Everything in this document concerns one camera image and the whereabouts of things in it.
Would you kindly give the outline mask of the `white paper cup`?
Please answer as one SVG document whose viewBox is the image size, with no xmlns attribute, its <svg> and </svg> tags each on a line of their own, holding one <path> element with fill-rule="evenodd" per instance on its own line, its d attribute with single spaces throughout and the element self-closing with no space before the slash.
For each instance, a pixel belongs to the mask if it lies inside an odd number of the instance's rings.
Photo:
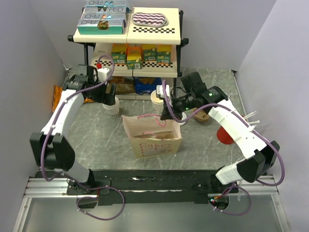
<svg viewBox="0 0 309 232">
<path fill-rule="evenodd" d="M 103 108 L 106 110 L 107 114 L 111 117 L 116 117 L 119 115 L 120 107 L 119 107 L 119 99 L 115 97 L 114 105 L 105 105 L 103 104 Z"/>
</svg>

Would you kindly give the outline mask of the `pink white paper bag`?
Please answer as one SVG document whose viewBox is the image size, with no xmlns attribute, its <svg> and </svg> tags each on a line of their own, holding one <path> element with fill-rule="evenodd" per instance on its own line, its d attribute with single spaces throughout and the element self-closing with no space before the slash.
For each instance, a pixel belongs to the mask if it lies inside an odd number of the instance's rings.
<svg viewBox="0 0 309 232">
<path fill-rule="evenodd" d="M 123 126 L 137 159 L 176 154 L 181 141 L 181 126 L 159 115 L 123 116 Z"/>
</svg>

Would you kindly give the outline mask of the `single cardboard cup carrier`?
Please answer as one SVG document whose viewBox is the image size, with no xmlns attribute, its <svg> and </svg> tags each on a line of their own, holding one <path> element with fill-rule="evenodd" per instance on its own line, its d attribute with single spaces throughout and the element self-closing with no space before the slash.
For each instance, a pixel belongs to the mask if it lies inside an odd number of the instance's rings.
<svg viewBox="0 0 309 232">
<path fill-rule="evenodd" d="M 141 135 L 136 135 L 136 138 L 142 139 L 159 139 L 159 140 L 167 140 L 167 139 L 175 139 L 176 136 L 172 131 L 163 131 L 163 132 L 144 132 Z"/>
</svg>

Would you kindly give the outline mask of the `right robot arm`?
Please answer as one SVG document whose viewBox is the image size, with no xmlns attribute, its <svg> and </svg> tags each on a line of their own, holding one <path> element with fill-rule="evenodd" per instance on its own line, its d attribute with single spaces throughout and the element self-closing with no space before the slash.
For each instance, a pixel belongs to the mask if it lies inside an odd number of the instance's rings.
<svg viewBox="0 0 309 232">
<path fill-rule="evenodd" d="M 262 183 L 259 177 L 270 169 L 276 160 L 281 166 L 281 177 L 274 186 L 281 184 L 285 177 L 283 160 L 279 154 L 280 146 L 260 135 L 255 128 L 236 110 L 228 96 L 218 87 L 206 87 L 198 72 L 192 72 L 181 78 L 185 95 L 174 97 L 165 81 L 156 88 L 156 96 L 163 100 L 164 110 L 161 120 L 173 119 L 184 123 L 192 118 L 182 118 L 182 113 L 195 109 L 193 114 L 204 111 L 214 119 L 240 148 L 243 159 L 231 165 L 223 166 L 211 180 L 215 192 L 223 192 L 228 184 L 236 181 L 255 181 Z"/>
</svg>

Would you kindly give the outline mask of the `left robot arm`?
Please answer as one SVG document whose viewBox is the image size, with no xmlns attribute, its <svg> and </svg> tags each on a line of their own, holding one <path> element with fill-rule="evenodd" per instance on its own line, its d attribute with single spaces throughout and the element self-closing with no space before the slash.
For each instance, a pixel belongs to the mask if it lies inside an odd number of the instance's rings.
<svg viewBox="0 0 309 232">
<path fill-rule="evenodd" d="M 43 178 L 52 181 L 57 175 L 77 183 L 84 194 L 95 190 L 93 171 L 84 167 L 75 157 L 75 151 L 66 139 L 75 115 L 86 99 L 114 106 L 115 84 L 108 84 L 114 66 L 103 68 L 78 65 L 69 69 L 62 87 L 59 103 L 48 123 L 40 132 L 30 136 L 30 145 Z"/>
</svg>

